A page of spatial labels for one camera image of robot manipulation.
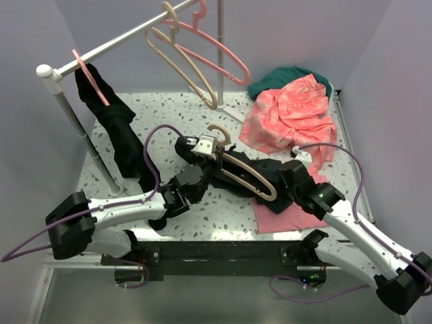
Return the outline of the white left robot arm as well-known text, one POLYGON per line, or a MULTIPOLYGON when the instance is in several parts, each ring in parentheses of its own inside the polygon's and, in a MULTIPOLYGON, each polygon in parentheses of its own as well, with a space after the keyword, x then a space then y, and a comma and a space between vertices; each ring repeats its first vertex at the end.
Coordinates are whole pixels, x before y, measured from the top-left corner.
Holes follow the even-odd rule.
POLYGON ((156 192, 112 199, 89 199, 83 192, 69 195, 45 218, 54 259, 92 252, 134 264, 140 256, 137 239, 121 226, 147 221, 152 229, 162 230, 168 219, 203 199, 219 169, 218 162, 204 158, 185 166, 156 192))

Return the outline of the dark navy shorts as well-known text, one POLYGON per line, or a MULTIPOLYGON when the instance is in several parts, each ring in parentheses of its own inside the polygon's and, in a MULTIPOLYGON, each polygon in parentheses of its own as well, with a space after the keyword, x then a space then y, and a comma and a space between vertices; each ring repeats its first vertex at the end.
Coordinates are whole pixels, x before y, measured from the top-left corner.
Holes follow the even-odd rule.
POLYGON ((269 181, 269 174, 281 167, 282 162, 275 159, 250 159, 246 153, 236 150, 233 145, 225 151, 226 155, 247 165, 244 169, 238 163, 223 161, 220 170, 214 174, 211 185, 224 189, 241 198, 261 198, 271 202, 277 198, 277 190, 269 181))

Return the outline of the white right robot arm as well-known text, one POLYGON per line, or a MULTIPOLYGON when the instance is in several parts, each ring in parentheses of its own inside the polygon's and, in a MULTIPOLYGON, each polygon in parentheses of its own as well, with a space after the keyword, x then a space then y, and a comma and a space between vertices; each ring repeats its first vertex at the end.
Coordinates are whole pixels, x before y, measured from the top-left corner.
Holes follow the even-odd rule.
POLYGON ((321 230, 303 240, 302 260, 335 265, 375 290, 391 311, 405 315, 420 297, 431 291, 431 257, 413 253, 387 237, 360 214, 333 185, 316 183, 304 164, 284 163, 279 174, 289 197, 309 215, 344 235, 352 247, 344 247, 321 230))

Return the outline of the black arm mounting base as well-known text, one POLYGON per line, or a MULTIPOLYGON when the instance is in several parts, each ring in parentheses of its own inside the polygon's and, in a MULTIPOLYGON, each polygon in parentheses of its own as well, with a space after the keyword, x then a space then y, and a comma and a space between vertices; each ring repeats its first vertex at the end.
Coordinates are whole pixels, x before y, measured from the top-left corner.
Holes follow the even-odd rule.
POLYGON ((116 267, 114 278, 123 283, 138 281, 144 272, 128 268, 127 261, 144 265, 151 281, 166 276, 271 277, 295 275, 299 267, 322 270, 312 250, 312 240, 222 240, 222 241, 142 241, 122 261, 101 257, 103 266, 116 267))

